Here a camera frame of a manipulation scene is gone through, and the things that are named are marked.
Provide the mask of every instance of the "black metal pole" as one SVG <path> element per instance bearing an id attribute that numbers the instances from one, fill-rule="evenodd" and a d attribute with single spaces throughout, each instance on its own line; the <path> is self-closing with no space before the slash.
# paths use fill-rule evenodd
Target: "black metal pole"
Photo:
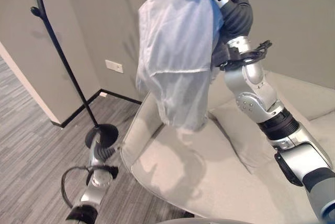
<path id="1" fill-rule="evenodd" d="M 56 37 L 53 29 L 52 29 L 52 26 L 51 26 L 51 24 L 49 22 L 49 19 L 48 19 L 47 13 L 46 13 L 46 9 L 44 7 L 43 0 L 36 0 L 36 1 L 37 1 L 38 8 L 31 7 L 30 10 L 31 10 L 31 12 L 32 12 L 33 15 L 35 15 L 35 16 L 37 16 L 37 17 L 39 17 L 39 18 L 41 18 L 43 20 L 44 25 L 45 25 L 45 27 L 46 27 L 46 29 L 48 31 L 48 34 L 49 34 L 49 36 L 50 36 L 50 38 L 51 38 L 51 40 L 52 40 L 52 42 L 53 42 L 53 44 L 54 44 L 57 52 L 58 52 L 58 55 L 61 58 L 64 66 L 66 68 L 66 71 L 68 72 L 68 74 L 69 74 L 69 76 L 70 76 L 70 78 L 72 80 L 72 83 L 73 83 L 75 89 L 77 90 L 77 92 L 78 92 L 78 94 L 79 94 L 79 96 L 80 96 L 80 98 L 81 98 L 81 100 L 82 100 L 82 102 L 83 102 L 86 110 L 88 111 L 88 114 L 90 115 L 90 117 L 91 117 L 91 119 L 92 119 L 92 121 L 94 123 L 94 126 L 95 127 L 99 127 L 99 125 L 98 125 L 98 123 L 97 123 L 97 121 L 96 121 L 96 119 L 95 119 L 95 117 L 94 117 L 94 115 L 93 115 L 93 113 L 92 113 L 92 111 L 91 111 L 88 103 L 87 103 L 87 100 L 86 100 L 86 98 L 85 98 L 82 90 L 80 89 L 80 86 L 79 86 L 79 84 L 78 84 L 78 82 L 77 82 L 77 80 L 76 80 L 76 78 L 75 78 L 75 76 L 74 76 L 74 74 L 73 74 L 73 72 L 71 70 L 71 67 L 70 67 L 70 65 L 69 65 L 69 63 L 68 63 L 68 61 L 67 61 L 67 59 L 66 59 L 66 57 L 64 55 L 64 52 L 63 52 L 63 50 L 62 50 L 62 48 L 61 48 L 61 46 L 60 46 L 60 44 L 58 42 L 58 39 L 57 39 L 57 37 Z"/>

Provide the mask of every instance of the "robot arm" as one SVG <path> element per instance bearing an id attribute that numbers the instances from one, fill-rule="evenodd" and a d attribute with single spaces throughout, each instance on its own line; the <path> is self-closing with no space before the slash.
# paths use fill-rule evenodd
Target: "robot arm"
<path id="1" fill-rule="evenodd" d="M 213 53 L 214 65 L 226 72 L 225 82 L 238 107 L 258 124 L 277 151 L 275 159 L 286 178 L 305 187 L 319 220 L 335 221 L 335 173 L 331 161 L 266 81 L 260 60 L 271 43 L 251 49 L 248 34 L 252 9 L 248 0 L 214 1 L 225 21 Z"/>

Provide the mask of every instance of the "gray wall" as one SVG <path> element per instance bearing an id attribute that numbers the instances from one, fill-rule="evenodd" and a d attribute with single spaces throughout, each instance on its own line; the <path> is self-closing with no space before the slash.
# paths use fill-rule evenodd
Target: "gray wall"
<path id="1" fill-rule="evenodd" d="M 250 0 L 254 45 L 273 41 L 264 67 L 335 88 L 335 0 Z"/>
<path id="2" fill-rule="evenodd" d="M 50 22 L 86 97 L 100 89 L 69 0 L 44 0 Z M 60 122 L 81 106 L 42 21 L 35 0 L 0 0 L 0 42 Z"/>
<path id="3" fill-rule="evenodd" d="M 71 0 L 102 88 L 134 99 L 138 63 L 137 10 L 145 0 Z M 256 46 L 271 39 L 266 69 L 335 87 L 335 0 L 251 0 Z M 123 64 L 124 74 L 106 69 Z"/>
<path id="4" fill-rule="evenodd" d="M 102 88 L 141 100 L 135 88 L 139 34 L 137 10 L 145 0 L 71 0 Z M 124 74 L 108 70 L 121 63 Z"/>
<path id="5" fill-rule="evenodd" d="M 51 23 L 86 97 L 100 87 L 141 100 L 137 10 L 145 0 L 45 0 Z M 266 69 L 335 87 L 335 0 L 250 0 L 251 40 L 271 39 Z M 0 41 L 60 121 L 81 104 L 41 21 L 35 0 L 0 0 Z M 106 69 L 121 63 L 124 74 Z"/>

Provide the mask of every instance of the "black floor lamp stand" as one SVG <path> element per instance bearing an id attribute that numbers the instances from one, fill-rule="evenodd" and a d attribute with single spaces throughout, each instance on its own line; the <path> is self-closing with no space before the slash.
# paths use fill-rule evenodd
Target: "black floor lamp stand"
<path id="1" fill-rule="evenodd" d="M 32 12 L 32 14 L 34 16 L 37 16 L 39 18 L 42 19 L 47 31 L 48 31 L 48 34 L 53 42 L 53 45 L 54 47 L 56 48 L 57 50 L 57 53 L 59 55 L 59 57 L 61 58 L 65 68 L 66 68 L 66 71 L 68 72 L 70 78 L 71 78 L 71 81 L 75 87 L 75 89 L 77 90 L 88 114 L 90 115 L 90 118 L 94 124 L 94 127 L 88 132 L 88 134 L 86 135 L 86 139 L 85 139 L 85 143 L 88 147 L 91 146 L 91 143 L 92 143 L 92 140 L 93 140 L 93 137 L 95 136 L 95 133 L 99 132 L 100 133 L 100 142 L 102 144 L 103 147 L 109 147 L 111 146 L 117 139 L 117 135 L 118 135 L 118 131 L 117 131 L 117 128 L 113 125 L 110 125 L 110 124 L 98 124 L 98 122 L 96 121 L 91 109 L 90 109 L 90 106 L 88 105 L 87 103 L 87 100 L 70 68 L 70 65 L 64 55 L 64 52 L 58 42 L 58 39 L 52 29 L 52 26 L 49 22 L 49 19 L 48 19 L 48 16 L 47 16 L 47 13 L 46 13 L 46 9 L 44 7 L 44 3 L 43 3 L 43 0 L 36 0 L 37 1 L 37 5 L 38 7 L 31 7 L 30 8 L 30 11 Z"/>

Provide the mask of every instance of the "gray carpet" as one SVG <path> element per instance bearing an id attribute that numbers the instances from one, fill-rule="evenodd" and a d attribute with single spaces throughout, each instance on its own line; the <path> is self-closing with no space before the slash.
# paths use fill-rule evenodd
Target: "gray carpet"
<path id="1" fill-rule="evenodd" d="M 139 108 L 126 100 L 97 97 L 92 111 L 98 122 L 117 126 L 122 139 Z M 53 126 L 0 57 L 0 223 L 66 223 L 69 209 L 60 193 L 63 172 L 86 165 L 84 137 L 92 123 L 81 112 L 64 129 Z M 119 155 L 108 164 L 119 175 L 106 195 L 96 224 L 157 223 L 179 218 L 183 211 L 156 198 L 126 172 Z M 71 172 L 66 180 L 74 202 L 85 188 L 85 172 Z"/>

